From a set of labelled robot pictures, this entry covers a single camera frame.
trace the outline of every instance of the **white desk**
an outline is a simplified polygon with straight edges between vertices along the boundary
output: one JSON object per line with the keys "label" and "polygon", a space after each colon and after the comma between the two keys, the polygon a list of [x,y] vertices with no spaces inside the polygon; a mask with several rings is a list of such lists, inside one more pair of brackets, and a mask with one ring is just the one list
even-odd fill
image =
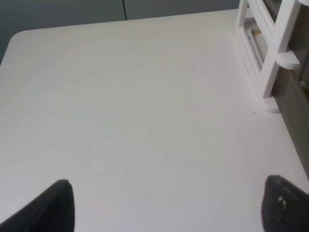
{"label": "white desk", "polygon": [[259,108],[236,10],[15,35],[0,67],[0,221],[54,181],[77,232],[261,232],[264,182],[309,183]]}

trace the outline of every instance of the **gray cabinet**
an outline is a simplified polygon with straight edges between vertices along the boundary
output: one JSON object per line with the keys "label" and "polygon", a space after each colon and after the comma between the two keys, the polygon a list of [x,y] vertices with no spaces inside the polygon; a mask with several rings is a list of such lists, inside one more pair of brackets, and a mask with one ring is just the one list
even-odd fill
{"label": "gray cabinet", "polygon": [[122,0],[0,0],[0,62],[20,31],[120,20]]}
{"label": "gray cabinet", "polygon": [[239,0],[125,0],[129,19],[236,9]]}

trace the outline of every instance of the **white table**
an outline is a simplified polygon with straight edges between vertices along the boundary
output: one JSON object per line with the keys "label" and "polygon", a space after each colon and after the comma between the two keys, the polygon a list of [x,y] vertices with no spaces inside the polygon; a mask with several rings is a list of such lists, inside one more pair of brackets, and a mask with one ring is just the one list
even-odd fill
{"label": "white table", "polygon": [[264,182],[309,183],[259,108],[236,10],[24,31],[0,66],[0,221],[54,181],[76,232],[261,232]]}

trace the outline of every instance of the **table surface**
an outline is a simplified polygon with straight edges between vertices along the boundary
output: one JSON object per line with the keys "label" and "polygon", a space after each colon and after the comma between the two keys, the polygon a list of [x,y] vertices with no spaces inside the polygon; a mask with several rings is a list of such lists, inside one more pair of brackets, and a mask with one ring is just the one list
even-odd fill
{"label": "table surface", "polygon": [[251,92],[236,10],[24,31],[0,66],[0,221],[58,179],[76,232],[261,232],[265,179],[309,183]]}

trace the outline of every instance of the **dark gray panel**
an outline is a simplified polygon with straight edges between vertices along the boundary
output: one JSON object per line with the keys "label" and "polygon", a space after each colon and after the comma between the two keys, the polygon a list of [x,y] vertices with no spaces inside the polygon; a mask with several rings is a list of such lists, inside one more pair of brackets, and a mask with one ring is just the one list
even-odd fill
{"label": "dark gray panel", "polygon": [[125,0],[129,19],[236,9],[239,0]]}
{"label": "dark gray panel", "polygon": [[0,61],[20,31],[120,20],[122,0],[0,0]]}

